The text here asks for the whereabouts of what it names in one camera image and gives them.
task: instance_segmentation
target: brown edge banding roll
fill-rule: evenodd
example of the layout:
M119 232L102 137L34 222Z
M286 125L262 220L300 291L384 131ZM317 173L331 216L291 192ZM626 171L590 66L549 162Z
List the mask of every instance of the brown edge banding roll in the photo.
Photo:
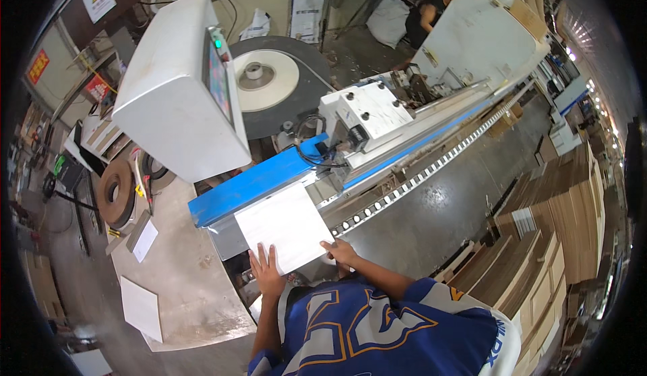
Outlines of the brown edge banding roll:
M128 161L109 163L97 187L96 204L110 227L120 228L128 223L134 209L134 196L133 171Z

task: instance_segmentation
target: blue metal beam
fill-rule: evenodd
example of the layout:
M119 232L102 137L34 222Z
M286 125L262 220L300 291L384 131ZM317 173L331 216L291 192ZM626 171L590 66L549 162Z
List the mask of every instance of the blue metal beam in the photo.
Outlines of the blue metal beam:
M316 160L321 154L314 145L327 138L325 133L310 138L301 144L301 151ZM190 201L193 224L209 226L314 168L291 147Z

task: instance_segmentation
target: gray concrete floor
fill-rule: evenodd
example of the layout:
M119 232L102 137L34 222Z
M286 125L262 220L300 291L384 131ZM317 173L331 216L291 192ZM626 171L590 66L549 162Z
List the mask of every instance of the gray concrete floor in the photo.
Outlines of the gray concrete floor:
M549 129L548 103L535 97L499 138L482 136L456 160L344 239L363 257L413 278L429 276L477 236L488 202L497 203L514 177L538 166L539 138Z
M336 52L333 74L343 85L386 71L410 56L407 47L382 46L361 28L328 49ZM346 239L361 255L385 267L414 277L429 275L481 228L489 210L486 196L496 203L515 176L536 164L534 150L549 128L547 111L545 100L534 98L513 130L498 139L482 137L428 183ZM85 186L80 188L84 197ZM73 214L71 205L57 199L49 203L43 228L63 230ZM43 241L70 322L95 326L101 350L116 374L242 375L253 335L203 348L150 352L140 332L124 321L115 269L104 253L107 239L93 229L88 212L83 215L90 258L79 248L76 222L62 233L43 230Z

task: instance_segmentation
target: person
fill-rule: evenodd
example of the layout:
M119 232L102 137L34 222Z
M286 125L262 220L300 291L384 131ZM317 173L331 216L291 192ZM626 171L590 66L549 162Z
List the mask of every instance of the person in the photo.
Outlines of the person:
M421 0L411 8L404 23L411 47L417 50L423 45L450 2L451 0Z
M432 278L414 281L361 258L341 239L321 246L341 278L290 291L282 344L278 302L286 279L276 249L270 246L269 259L261 244L258 257L249 251L262 293L249 376L513 372L521 340L499 311Z

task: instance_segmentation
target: cardboard box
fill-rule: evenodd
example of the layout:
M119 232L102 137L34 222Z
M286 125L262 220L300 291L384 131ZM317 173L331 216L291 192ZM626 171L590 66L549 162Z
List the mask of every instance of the cardboard box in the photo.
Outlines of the cardboard box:
M528 4L523 0L514 0L509 12L537 41L544 40L544 36L548 33L546 22L534 13Z
M494 124L488 129L487 134L493 138L501 136L507 129L510 129L512 126L514 126L519 121L519 119L522 118L522 116L523 109L519 102L517 102L510 108L509 111L504 113L499 120L494 122Z

